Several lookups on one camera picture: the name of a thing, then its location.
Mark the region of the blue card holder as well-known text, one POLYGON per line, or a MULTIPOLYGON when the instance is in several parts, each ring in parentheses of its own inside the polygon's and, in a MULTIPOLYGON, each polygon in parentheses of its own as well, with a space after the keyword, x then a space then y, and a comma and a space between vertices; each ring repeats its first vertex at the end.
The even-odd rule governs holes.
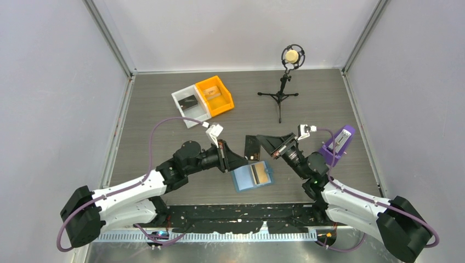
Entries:
POLYGON ((257 185, 254 182, 251 166, 255 163, 259 163, 259 162, 255 162, 255 163, 243 166, 243 167, 239 167, 231 172, 232 180, 233 180, 236 192, 239 193, 239 192, 243 192, 247 190, 252 190, 255 188, 271 185, 274 183, 273 169, 271 168, 271 166, 269 165, 267 161, 260 161, 260 162, 264 162, 266 164, 270 182, 267 184, 261 184, 261 185, 257 185))

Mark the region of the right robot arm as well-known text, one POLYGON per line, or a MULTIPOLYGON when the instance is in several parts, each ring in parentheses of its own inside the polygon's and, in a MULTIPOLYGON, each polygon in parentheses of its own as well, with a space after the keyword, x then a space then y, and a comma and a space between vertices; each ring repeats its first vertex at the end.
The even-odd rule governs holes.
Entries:
POLYGON ((337 222, 360 230, 403 262, 415 262, 423 249, 437 245, 429 242, 438 239, 437 233, 405 198, 379 198, 343 185, 329 176, 324 155, 303 154, 293 133, 257 139, 272 158, 283 159, 304 180, 302 188, 314 201, 311 216, 318 224, 337 222))

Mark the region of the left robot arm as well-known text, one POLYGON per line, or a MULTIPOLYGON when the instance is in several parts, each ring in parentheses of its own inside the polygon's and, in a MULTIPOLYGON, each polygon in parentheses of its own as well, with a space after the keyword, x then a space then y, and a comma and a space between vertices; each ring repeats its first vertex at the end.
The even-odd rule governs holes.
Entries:
POLYGON ((66 251, 61 245, 63 233, 67 234, 71 248, 79 248, 113 228, 138 223, 161 227, 168 220, 161 196, 187 184, 189 175, 212 168, 227 173, 247 164, 246 158, 234 153, 224 140, 207 150, 196 141, 186 141, 172 158, 141 177, 94 191, 87 185, 81 186, 60 212, 63 225, 57 247, 66 251))

